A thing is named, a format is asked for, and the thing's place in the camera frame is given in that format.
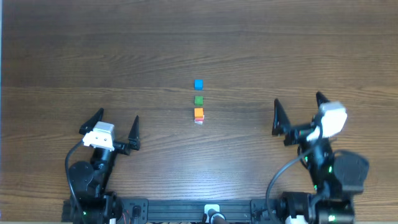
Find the blue block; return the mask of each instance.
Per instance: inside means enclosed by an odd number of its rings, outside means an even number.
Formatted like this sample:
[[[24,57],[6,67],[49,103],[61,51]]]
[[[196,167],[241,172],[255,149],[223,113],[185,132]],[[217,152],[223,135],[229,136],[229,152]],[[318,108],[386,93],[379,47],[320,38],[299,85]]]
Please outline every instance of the blue block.
[[[195,80],[195,89],[202,90],[203,89],[203,80]]]

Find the cube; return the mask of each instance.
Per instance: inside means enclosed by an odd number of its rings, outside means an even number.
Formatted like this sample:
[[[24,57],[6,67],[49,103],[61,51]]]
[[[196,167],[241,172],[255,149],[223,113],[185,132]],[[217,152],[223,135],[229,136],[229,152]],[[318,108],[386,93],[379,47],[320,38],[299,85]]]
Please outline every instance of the cube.
[[[195,89],[203,90],[203,80],[195,80]]]
[[[202,119],[204,117],[203,108],[195,108],[195,119]]]
[[[203,106],[203,96],[195,96],[195,106]]]

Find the colored block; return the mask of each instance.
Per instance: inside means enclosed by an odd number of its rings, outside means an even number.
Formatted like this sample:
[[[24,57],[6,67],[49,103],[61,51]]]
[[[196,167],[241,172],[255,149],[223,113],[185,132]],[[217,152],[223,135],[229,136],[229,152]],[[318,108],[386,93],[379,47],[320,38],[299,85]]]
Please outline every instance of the colored block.
[[[203,96],[195,96],[195,106],[203,106]]]
[[[203,108],[195,108],[195,119],[204,117],[205,115],[203,114]]]
[[[202,90],[203,89],[203,80],[195,80],[195,89]]]

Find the wooden tabletop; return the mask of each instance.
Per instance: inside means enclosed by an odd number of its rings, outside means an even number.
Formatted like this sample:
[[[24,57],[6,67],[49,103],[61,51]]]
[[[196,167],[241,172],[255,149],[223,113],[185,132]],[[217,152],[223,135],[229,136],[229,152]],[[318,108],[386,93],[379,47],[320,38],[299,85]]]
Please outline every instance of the wooden tabletop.
[[[120,196],[264,198],[296,156],[271,136],[274,99],[306,123],[321,90],[348,109],[333,148],[371,164],[357,219],[398,220],[397,12],[394,0],[5,0],[0,219],[61,219],[65,156],[100,107],[120,141],[140,116],[141,150],[118,157],[108,186]],[[285,190],[313,192],[300,164],[273,195]]]

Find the wooden table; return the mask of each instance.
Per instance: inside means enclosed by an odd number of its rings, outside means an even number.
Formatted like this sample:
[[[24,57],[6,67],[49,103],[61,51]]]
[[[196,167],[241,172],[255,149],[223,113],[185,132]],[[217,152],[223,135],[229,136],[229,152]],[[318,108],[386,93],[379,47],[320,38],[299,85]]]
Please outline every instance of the wooden table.
[[[296,155],[271,136],[274,98],[305,123],[318,90],[348,109],[333,148],[371,163],[357,219],[398,219],[397,1],[5,0],[3,9],[1,220],[60,220],[65,156],[100,107],[121,141],[141,117],[141,150],[118,157],[109,183],[120,196],[263,198]],[[300,164],[274,195],[284,190],[313,192]]]

